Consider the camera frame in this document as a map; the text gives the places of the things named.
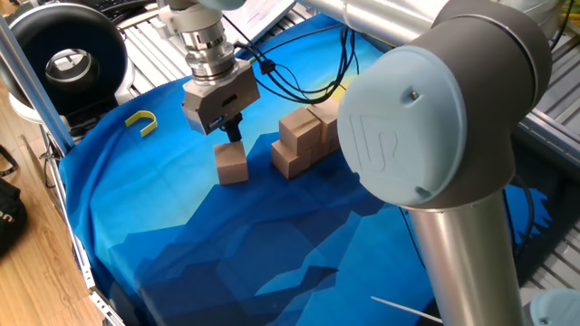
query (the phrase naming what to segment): yellow object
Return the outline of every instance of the yellow object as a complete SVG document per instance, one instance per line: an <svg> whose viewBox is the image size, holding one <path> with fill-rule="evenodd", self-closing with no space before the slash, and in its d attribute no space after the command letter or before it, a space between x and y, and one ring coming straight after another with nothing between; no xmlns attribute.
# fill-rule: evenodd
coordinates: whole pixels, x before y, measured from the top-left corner
<svg viewBox="0 0 580 326"><path fill-rule="evenodd" d="M356 75L354 76L346 76L343 78L343 82L341 82L341 86L334 91L333 96L331 98L337 102L341 102L343 100L344 94L346 93L346 89L356 79Z"/></svg>
<svg viewBox="0 0 580 326"><path fill-rule="evenodd" d="M143 119L143 118L151 118L153 119L153 122L143 128L141 130L141 136L145 137L147 136L150 132L152 132L153 130L155 130L157 128L157 118L155 118L155 114L153 114L150 111L145 111L145 110L140 110L137 111L137 113L133 114L132 116L130 116L130 118L125 120L125 125L127 127L129 127L130 125L132 125L133 123L135 123L135 121L139 120L139 119Z"/></svg>

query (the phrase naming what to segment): metal pole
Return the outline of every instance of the metal pole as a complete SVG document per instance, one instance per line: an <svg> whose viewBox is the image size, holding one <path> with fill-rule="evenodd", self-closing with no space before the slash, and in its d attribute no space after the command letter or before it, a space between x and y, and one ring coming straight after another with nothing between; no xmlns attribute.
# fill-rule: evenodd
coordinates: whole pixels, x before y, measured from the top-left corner
<svg viewBox="0 0 580 326"><path fill-rule="evenodd" d="M355 31L401 46L427 32L449 0L298 0Z"/></svg>
<svg viewBox="0 0 580 326"><path fill-rule="evenodd" d="M4 19L0 19L0 56L6 62L6 66L16 78L26 98L43 119L57 142L61 151L66 155L73 147L74 141L64 123L59 117L43 85L38 80L33 67L24 55L20 44L10 31L10 27Z"/></svg>
<svg viewBox="0 0 580 326"><path fill-rule="evenodd" d="M523 325L501 192L410 214L445 326Z"/></svg>

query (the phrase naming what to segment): wooden block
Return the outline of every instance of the wooden block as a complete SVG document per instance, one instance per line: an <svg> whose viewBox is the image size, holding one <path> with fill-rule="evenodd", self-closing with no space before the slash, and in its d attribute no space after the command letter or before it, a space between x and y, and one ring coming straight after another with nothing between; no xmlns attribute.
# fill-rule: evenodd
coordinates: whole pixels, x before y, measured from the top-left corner
<svg viewBox="0 0 580 326"><path fill-rule="evenodd" d="M315 115L322 123L322 134L320 140L322 142L330 141L338 138L338 119L339 103L333 99L328 99L323 103L311 105L308 110Z"/></svg>
<svg viewBox="0 0 580 326"><path fill-rule="evenodd" d="M246 152L241 141L216 145L214 154L220 185L248 181Z"/></svg>
<svg viewBox="0 0 580 326"><path fill-rule="evenodd" d="M330 152L334 153L338 149L341 148L341 143L338 141L338 138L332 139L330 142Z"/></svg>
<svg viewBox="0 0 580 326"><path fill-rule="evenodd" d="M310 159L311 164L318 162L319 160L325 158L330 154L330 147L332 145L332 141L317 142L312 147L312 158Z"/></svg>
<svg viewBox="0 0 580 326"><path fill-rule="evenodd" d="M300 108L280 119L280 140L296 155L320 140L322 124L307 109Z"/></svg>
<svg viewBox="0 0 580 326"><path fill-rule="evenodd" d="M311 157L311 149L296 155L280 140L272 144L272 163L288 180L306 171L310 167Z"/></svg>

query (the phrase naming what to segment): blue fabric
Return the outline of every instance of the blue fabric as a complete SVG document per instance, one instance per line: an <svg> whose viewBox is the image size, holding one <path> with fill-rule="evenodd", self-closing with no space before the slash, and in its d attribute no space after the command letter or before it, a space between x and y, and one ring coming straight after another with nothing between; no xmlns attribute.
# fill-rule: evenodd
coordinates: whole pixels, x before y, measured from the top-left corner
<svg viewBox="0 0 580 326"><path fill-rule="evenodd" d="M331 24L318 16L265 48ZM339 32L268 56L303 87L320 87L336 74ZM362 70L382 55L360 37L356 52ZM227 136L189 129L185 81L113 110L61 163L71 226L101 288L119 283L159 325L414 324L414 315L370 299L422 310L433 298L399 209L369 194L340 151L287 181L270 146L280 118L298 105L262 89L240 125L250 181L221 187L213 146ZM124 126L137 110L157 117L145 138L148 121ZM521 232L526 199L514 187L508 195ZM549 222L545 210L537 216Z"/></svg>

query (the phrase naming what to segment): robotic arm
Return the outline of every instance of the robotic arm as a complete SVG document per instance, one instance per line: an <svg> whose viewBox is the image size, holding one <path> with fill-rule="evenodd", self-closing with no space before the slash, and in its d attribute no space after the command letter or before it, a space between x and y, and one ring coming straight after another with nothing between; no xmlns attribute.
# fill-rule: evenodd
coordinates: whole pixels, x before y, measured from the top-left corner
<svg viewBox="0 0 580 326"><path fill-rule="evenodd" d="M208 135L227 132L230 141L241 140L241 111L260 95L249 62L234 57L221 23L221 10L236 9L246 0L169 0L159 10L162 37L178 34L186 46L192 80L184 85L183 111L189 126Z"/></svg>
<svg viewBox="0 0 580 326"><path fill-rule="evenodd" d="M515 173L511 130L550 78L543 31L519 11L483 0L302 2L404 45L351 84L339 136L361 183L411 212L445 325L523 325L500 194ZM169 0L159 11L168 34L188 49L189 125L204 134L224 129L230 141L241 138L241 110L259 97L250 65L234 58L220 22L220 10L243 3Z"/></svg>

